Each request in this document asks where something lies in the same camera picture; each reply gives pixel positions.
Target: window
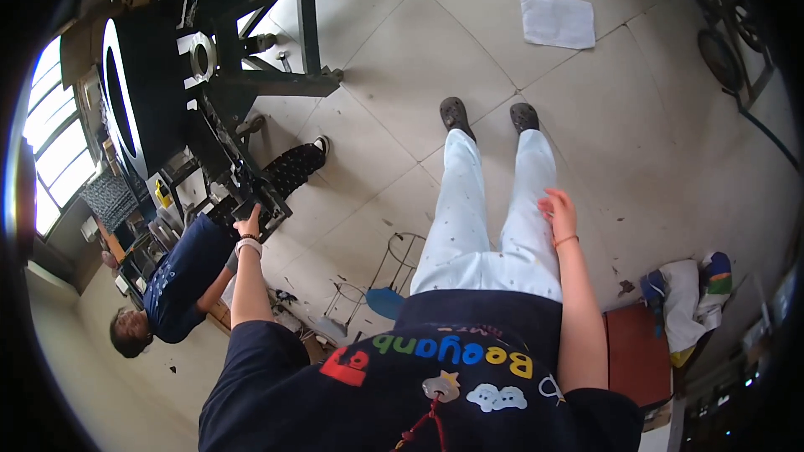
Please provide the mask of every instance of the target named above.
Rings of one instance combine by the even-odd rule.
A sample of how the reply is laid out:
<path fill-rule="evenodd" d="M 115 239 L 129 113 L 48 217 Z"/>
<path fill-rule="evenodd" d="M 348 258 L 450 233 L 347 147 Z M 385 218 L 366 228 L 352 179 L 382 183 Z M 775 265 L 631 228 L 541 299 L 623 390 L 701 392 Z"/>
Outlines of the window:
<path fill-rule="evenodd" d="M 61 37 L 39 57 L 23 136 L 36 159 L 36 232 L 45 236 L 95 172 L 72 87 L 61 86 Z"/>

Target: white pants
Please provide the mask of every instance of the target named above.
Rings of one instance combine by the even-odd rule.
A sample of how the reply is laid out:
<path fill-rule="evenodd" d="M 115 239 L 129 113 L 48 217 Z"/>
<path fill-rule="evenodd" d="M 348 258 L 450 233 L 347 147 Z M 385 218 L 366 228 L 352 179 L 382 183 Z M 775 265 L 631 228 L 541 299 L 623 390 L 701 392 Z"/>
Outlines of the white pants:
<path fill-rule="evenodd" d="M 430 290 L 511 290 L 561 302 L 552 229 L 536 206 L 556 185 L 556 161 L 537 130 L 523 131 L 516 153 L 508 218 L 492 252 L 477 144 L 451 130 L 436 216 L 411 283 L 411 295 Z"/>

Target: navy t-shirt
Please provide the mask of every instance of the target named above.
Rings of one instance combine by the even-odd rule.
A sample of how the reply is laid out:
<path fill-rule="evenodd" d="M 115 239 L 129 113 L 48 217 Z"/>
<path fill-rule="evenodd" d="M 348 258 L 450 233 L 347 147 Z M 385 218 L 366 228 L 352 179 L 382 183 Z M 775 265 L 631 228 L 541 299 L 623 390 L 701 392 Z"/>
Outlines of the navy t-shirt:
<path fill-rule="evenodd" d="M 206 313 L 196 301 L 220 274 L 236 242 L 206 214 L 198 216 L 148 282 L 142 301 L 151 333 L 176 344 L 204 321 Z"/>
<path fill-rule="evenodd" d="M 236 326 L 199 418 L 198 449 L 392 450 L 430 410 L 423 385 L 446 385 L 456 396 L 437 408 L 447 450 L 638 449 L 642 413 L 630 399 L 559 389 L 552 366 L 560 304 L 480 290 L 434 290 L 406 302 L 394 330 L 341 347 L 322 365 L 309 365 L 284 326 Z M 441 311 L 466 320 L 480 310 L 498 321 L 430 318 Z M 508 330 L 519 322 L 532 325 L 528 335 Z M 402 447 L 440 449 L 433 419 Z"/>

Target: hair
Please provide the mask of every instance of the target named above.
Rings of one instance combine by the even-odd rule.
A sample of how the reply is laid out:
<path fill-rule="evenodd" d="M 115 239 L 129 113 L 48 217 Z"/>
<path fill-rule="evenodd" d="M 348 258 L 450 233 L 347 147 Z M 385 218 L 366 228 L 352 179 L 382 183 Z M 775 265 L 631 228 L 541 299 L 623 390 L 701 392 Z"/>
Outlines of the hair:
<path fill-rule="evenodd" d="M 150 343 L 154 342 L 154 335 L 148 334 L 145 339 L 139 339 L 134 336 L 118 334 L 116 329 L 117 319 L 119 319 L 120 313 L 125 309 L 126 307 L 121 307 L 114 314 L 112 324 L 109 325 L 108 333 L 112 338 L 112 346 L 114 346 L 117 352 L 126 358 L 136 358 Z"/>

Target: sneaker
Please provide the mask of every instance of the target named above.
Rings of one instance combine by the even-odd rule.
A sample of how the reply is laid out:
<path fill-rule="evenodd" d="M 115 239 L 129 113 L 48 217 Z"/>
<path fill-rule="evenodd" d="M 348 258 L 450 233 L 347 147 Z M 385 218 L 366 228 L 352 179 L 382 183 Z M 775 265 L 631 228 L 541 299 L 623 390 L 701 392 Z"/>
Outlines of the sneaker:
<path fill-rule="evenodd" d="M 318 136 L 313 142 L 313 145 L 321 149 L 321 152 L 324 152 L 324 157 L 327 157 L 327 155 L 330 153 L 330 148 L 332 148 L 329 137 L 324 135 Z"/>
<path fill-rule="evenodd" d="M 510 106 L 510 120 L 518 135 L 525 130 L 539 129 L 539 116 L 529 103 L 515 103 Z"/>
<path fill-rule="evenodd" d="M 463 102 L 460 98 L 450 96 L 441 102 L 441 108 L 439 110 L 441 112 L 441 121 L 444 123 L 447 131 L 459 129 L 466 133 L 473 141 L 477 141 L 474 139 L 474 133 L 469 127 L 469 119 L 466 116 L 466 107 L 463 105 Z"/>

